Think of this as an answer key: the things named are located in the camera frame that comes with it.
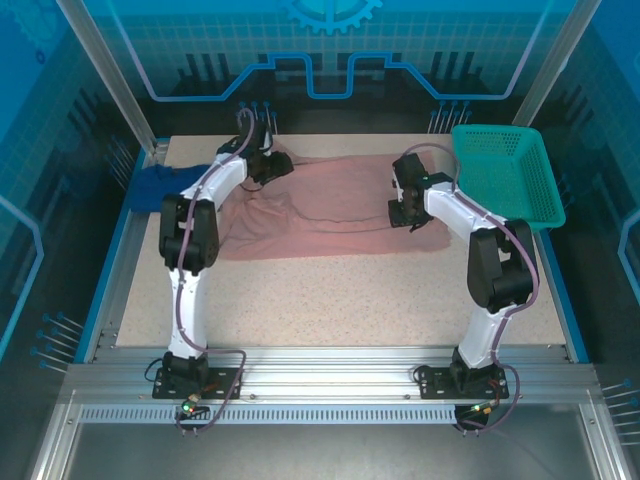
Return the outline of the pink t-shirt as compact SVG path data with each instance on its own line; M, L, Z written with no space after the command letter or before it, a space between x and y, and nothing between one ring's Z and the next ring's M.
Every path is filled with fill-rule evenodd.
M297 157L293 172L263 187L235 188L220 213L220 256L251 261L299 257L427 253L449 247L438 220L393 228L396 155Z

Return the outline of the folded blue t-shirt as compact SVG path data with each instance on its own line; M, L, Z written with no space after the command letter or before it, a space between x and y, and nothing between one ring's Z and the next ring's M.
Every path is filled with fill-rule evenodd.
M156 164L142 169L130 187L130 210L158 213L166 195L179 194L191 187L208 170L206 164L175 168Z

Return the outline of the green plastic basket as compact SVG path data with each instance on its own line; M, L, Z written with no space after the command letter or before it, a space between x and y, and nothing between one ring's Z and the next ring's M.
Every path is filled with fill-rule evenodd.
M532 128L463 124L452 145L461 191L486 210L527 221L532 231L566 222L564 207L541 134Z

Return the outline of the aluminium frame post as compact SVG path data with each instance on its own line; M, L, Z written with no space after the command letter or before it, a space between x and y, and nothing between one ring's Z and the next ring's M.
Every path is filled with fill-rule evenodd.
M154 156L157 139L100 30L82 0L55 0L120 113L146 154Z
M512 124L530 126L581 40L602 0L576 0Z

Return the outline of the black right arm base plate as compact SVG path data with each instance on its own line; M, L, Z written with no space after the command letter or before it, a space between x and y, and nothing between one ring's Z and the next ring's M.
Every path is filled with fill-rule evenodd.
M423 400L502 400L510 396L505 372L495 365L469 372L422 365L413 371L413 381Z

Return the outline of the aluminium mounting rail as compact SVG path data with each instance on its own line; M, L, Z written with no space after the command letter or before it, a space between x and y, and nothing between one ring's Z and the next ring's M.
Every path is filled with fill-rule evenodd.
M446 347L248 347L240 400L246 404L416 404L412 372L445 367ZM100 348L91 363L69 366L60 401L78 404L149 404L152 385L143 372L159 348ZM595 369L571 363L559 345L507 346L502 362L521 382L511 395L523 405L588 404L602 400Z

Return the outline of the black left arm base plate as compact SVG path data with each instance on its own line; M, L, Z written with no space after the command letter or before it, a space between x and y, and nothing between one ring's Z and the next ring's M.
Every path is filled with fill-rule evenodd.
M223 400L237 372L237 368L210 367L206 379L198 381L160 368L154 379L152 397L184 400L191 394L200 394L205 400Z

